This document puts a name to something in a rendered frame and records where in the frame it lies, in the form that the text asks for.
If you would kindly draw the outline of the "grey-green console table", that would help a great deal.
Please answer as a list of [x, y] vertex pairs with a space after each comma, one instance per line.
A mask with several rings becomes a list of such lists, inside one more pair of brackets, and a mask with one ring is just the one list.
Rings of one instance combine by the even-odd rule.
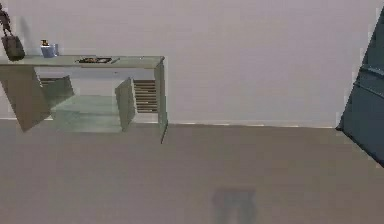
[[113, 64], [80, 64], [83, 57], [0, 57], [0, 85], [22, 131], [47, 118], [60, 131], [124, 133], [154, 120], [168, 128], [163, 56], [119, 57]]

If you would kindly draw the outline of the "small blue-grey candle jar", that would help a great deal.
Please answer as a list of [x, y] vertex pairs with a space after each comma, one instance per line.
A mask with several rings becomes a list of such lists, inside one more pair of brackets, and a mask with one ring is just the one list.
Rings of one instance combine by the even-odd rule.
[[50, 44], [46, 39], [41, 41], [40, 48], [44, 58], [53, 58], [59, 55], [58, 45]]

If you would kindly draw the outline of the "flat black tray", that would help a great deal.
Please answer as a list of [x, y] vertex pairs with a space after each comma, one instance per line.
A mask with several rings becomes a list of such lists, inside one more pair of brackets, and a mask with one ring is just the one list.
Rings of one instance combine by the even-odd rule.
[[119, 57], [83, 57], [75, 62], [80, 64], [113, 64], [119, 59]]

